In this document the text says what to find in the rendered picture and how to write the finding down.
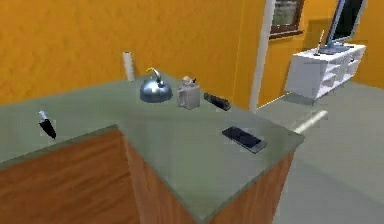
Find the black remote control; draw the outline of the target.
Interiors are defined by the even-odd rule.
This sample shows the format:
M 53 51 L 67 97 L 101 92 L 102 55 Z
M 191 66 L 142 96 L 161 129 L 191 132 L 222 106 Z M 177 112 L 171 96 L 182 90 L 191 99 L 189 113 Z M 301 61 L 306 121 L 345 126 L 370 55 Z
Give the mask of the black remote control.
M 217 96 L 209 94 L 207 92 L 205 92 L 203 94 L 203 98 L 207 102 L 215 105 L 216 107 L 218 107 L 218 108 L 220 108 L 220 109 L 222 109 L 224 111 L 228 111 L 231 108 L 230 102 L 228 100 L 224 99 L 224 98 L 217 97 Z

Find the green-topped wooden counter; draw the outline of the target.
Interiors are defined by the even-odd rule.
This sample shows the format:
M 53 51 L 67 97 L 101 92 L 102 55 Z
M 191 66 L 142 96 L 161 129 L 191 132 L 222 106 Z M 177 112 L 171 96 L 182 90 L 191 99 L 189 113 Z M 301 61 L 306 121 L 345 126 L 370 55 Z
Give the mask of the green-topped wooden counter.
M 112 82 L 0 106 L 0 167 L 119 129 L 142 224 L 272 224 L 303 136 L 238 107 L 145 103 L 140 85 Z M 40 127 L 40 110 L 55 139 Z M 231 126 L 267 146 L 249 152 L 222 134 Z

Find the black cell phone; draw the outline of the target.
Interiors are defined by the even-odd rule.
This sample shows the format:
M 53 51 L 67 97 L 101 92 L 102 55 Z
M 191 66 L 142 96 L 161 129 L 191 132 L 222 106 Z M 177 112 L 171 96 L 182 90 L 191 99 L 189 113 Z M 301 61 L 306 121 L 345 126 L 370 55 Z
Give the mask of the black cell phone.
M 265 141 L 235 126 L 223 130 L 222 134 L 253 154 L 258 153 L 267 146 Z

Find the white paper towel roll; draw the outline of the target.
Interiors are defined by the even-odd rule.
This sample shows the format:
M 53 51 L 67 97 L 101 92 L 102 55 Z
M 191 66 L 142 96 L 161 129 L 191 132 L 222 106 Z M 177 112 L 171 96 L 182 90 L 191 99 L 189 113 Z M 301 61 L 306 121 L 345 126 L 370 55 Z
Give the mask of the white paper towel roll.
M 134 71 L 132 53 L 131 52 L 123 52 L 122 57 L 123 57 L 124 68 L 125 68 L 127 80 L 129 82 L 133 82 L 135 80 L 135 71 Z

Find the dark-framed window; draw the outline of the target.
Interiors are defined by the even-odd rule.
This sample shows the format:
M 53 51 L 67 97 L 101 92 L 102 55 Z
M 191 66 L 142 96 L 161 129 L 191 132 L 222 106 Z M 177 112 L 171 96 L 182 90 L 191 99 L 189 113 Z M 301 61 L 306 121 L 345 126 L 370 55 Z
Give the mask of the dark-framed window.
M 276 0 L 269 39 L 302 34 L 299 29 L 305 0 Z

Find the white shelf unit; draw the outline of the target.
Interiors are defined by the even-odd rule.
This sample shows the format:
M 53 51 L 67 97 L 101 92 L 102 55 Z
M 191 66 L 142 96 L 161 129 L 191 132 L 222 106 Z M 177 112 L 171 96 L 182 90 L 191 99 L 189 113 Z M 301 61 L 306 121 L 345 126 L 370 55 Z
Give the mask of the white shelf unit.
M 317 100 L 350 80 L 356 73 L 366 46 L 348 44 L 349 49 L 334 55 L 315 56 L 310 49 L 292 56 L 285 91 Z

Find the thin white candle stick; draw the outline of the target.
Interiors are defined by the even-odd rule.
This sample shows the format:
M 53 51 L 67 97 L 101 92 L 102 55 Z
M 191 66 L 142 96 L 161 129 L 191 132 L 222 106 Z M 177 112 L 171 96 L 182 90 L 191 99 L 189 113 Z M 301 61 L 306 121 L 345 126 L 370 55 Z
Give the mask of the thin white candle stick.
M 319 37 L 319 41 L 318 41 L 318 44 L 317 44 L 317 47 L 315 48 L 315 51 L 314 51 L 314 56 L 319 56 L 320 54 L 319 54 L 319 49 L 320 49 L 320 47 L 321 47 L 321 43 L 322 43 L 322 39 L 323 39 L 323 36 L 324 36 L 324 30 L 322 30 L 322 32 L 321 32 L 321 35 L 320 35 L 320 37 Z

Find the grey-framed television set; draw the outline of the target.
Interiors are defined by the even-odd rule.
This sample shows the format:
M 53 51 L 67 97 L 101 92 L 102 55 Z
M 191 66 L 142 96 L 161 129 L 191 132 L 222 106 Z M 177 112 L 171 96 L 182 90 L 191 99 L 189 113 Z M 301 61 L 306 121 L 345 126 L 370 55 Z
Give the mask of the grey-framed television set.
M 338 0 L 325 45 L 320 54 L 334 55 L 350 49 L 343 41 L 354 36 L 367 0 Z

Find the black-handled knife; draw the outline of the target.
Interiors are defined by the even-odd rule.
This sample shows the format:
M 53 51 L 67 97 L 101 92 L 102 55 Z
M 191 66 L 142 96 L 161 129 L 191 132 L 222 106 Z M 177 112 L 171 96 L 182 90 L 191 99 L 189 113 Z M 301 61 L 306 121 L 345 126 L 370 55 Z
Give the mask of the black-handled knife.
M 46 113 L 43 110 L 40 110 L 38 114 L 41 116 L 41 121 L 39 122 L 40 127 L 45 131 L 45 133 L 51 138 L 56 138 L 56 131 L 47 117 Z

